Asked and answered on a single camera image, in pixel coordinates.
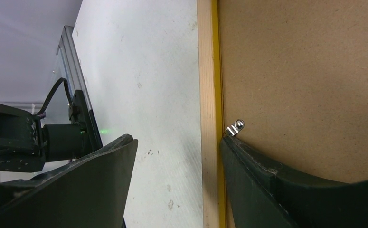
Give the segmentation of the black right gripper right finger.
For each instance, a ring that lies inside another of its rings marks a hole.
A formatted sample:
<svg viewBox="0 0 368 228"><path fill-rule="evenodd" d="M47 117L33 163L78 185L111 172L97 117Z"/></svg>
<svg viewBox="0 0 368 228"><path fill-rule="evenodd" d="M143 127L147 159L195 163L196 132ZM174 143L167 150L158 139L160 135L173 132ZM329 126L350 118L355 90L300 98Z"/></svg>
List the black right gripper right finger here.
<svg viewBox="0 0 368 228"><path fill-rule="evenodd" d="M233 136L220 150L238 228L368 228L368 180L343 183L271 159Z"/></svg>

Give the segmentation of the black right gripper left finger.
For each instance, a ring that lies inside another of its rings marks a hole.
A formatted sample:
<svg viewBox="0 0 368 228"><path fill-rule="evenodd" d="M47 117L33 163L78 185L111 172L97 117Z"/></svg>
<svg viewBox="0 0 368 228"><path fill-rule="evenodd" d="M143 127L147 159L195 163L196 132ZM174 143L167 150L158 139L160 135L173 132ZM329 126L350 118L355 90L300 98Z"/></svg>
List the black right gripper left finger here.
<svg viewBox="0 0 368 228"><path fill-rule="evenodd" d="M30 180L0 183L0 228L123 228L138 140L103 148Z"/></svg>

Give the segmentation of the small metal turn clip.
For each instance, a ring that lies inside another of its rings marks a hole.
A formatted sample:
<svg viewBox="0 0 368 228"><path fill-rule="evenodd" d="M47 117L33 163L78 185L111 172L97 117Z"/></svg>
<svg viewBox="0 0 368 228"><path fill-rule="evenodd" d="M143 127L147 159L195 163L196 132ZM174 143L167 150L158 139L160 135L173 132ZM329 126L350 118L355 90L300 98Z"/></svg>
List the small metal turn clip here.
<svg viewBox="0 0 368 228"><path fill-rule="evenodd" d="M227 136L236 136L243 130L244 126L245 122L242 119L237 119L225 129L224 134Z"/></svg>

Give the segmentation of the yellow wooden picture frame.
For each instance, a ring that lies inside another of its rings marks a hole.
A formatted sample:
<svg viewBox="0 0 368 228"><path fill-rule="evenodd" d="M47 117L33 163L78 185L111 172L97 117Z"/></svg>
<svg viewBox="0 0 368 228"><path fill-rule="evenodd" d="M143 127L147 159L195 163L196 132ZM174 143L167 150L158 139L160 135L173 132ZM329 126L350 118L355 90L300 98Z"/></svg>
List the yellow wooden picture frame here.
<svg viewBox="0 0 368 228"><path fill-rule="evenodd" d="M198 0L203 226L225 228L226 189L219 142L223 135L221 56L216 0Z"/></svg>

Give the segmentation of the brown cardboard backing board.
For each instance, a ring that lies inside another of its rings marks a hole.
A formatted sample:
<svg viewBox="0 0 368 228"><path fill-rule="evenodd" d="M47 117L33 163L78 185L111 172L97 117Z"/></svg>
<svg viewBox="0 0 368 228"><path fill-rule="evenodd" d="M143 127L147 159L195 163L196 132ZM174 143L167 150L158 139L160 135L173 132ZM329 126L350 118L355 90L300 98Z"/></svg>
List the brown cardboard backing board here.
<svg viewBox="0 0 368 228"><path fill-rule="evenodd" d="M224 118L293 169L368 180L368 0L218 2Z"/></svg>

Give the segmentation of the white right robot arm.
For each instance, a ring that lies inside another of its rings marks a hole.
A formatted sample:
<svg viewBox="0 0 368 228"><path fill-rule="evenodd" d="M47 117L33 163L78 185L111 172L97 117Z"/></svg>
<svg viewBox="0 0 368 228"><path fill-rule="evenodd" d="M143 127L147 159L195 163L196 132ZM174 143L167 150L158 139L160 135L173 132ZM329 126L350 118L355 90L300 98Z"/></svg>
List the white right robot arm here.
<svg viewBox="0 0 368 228"><path fill-rule="evenodd" d="M138 141L124 134L95 150L80 124L41 127L0 104L0 171L42 171L0 183L0 228L123 228ZM343 183L277 162L233 135L221 139L237 228L368 228L368 180Z"/></svg>

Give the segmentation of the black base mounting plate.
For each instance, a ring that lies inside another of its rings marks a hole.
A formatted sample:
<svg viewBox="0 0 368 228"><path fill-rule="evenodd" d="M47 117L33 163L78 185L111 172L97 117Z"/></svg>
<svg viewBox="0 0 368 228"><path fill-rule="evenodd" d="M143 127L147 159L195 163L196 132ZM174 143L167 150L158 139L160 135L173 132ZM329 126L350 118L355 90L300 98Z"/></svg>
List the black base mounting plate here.
<svg viewBox="0 0 368 228"><path fill-rule="evenodd" d="M76 90L68 109L72 124L73 157L86 156L103 147L93 110L82 90Z"/></svg>

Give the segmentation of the aluminium front rail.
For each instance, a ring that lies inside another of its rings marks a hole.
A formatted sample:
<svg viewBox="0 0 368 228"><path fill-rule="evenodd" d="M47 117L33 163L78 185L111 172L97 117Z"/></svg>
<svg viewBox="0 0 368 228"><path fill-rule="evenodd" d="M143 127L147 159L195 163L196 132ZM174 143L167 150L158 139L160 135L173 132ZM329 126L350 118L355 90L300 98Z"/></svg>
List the aluminium front rail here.
<svg viewBox="0 0 368 228"><path fill-rule="evenodd" d="M73 30L74 27L72 26L64 26L62 30L49 87L51 88L59 78L66 78L68 80L70 94L74 95L76 90L82 90L87 107L91 110L92 105L72 37ZM60 85L56 90L46 109L46 122L48 124L70 123L68 118L68 99L63 85Z"/></svg>

